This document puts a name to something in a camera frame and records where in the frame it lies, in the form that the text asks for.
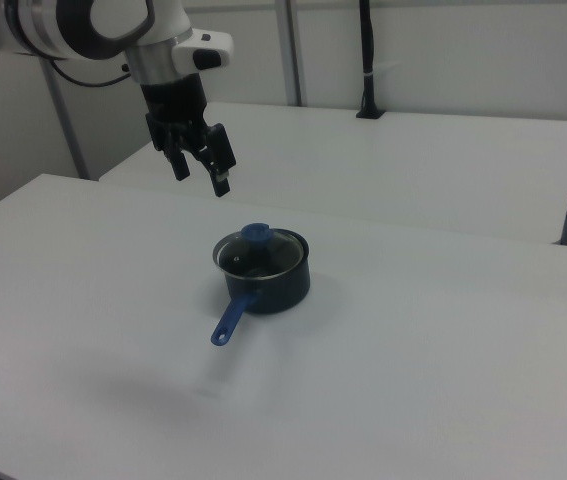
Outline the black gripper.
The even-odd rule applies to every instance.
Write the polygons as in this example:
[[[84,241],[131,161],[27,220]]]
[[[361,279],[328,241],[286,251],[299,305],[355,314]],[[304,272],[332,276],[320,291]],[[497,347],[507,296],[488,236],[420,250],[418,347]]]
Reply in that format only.
[[[164,154],[177,181],[190,175],[179,138],[197,148],[196,158],[206,168],[216,197],[230,192],[229,171],[236,158],[227,132],[220,123],[207,126],[203,114],[207,106],[199,74],[190,74],[171,83],[142,85],[148,113],[146,121],[157,151]]]

